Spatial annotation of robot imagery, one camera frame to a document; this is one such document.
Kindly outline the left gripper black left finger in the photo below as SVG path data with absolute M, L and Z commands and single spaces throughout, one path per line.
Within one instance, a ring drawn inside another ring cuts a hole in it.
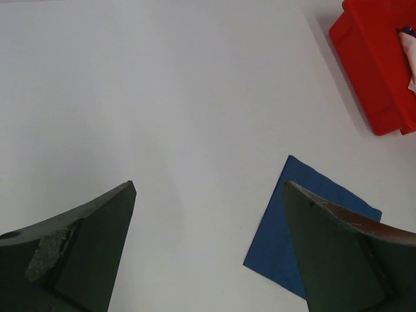
M 94 200 L 1 235 L 2 311 L 108 311 L 137 192 Z

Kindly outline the dark blue paper napkin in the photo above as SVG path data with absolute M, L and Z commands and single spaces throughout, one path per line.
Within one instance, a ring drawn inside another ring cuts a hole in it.
M 288 156 L 243 265 L 306 299 L 284 211 L 283 186 L 287 181 L 377 222 L 382 212 L 295 156 Z

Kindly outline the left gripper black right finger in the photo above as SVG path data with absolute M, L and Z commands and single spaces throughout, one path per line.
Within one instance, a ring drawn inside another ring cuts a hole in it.
M 285 216 L 309 311 L 414 311 L 415 234 L 288 181 Z

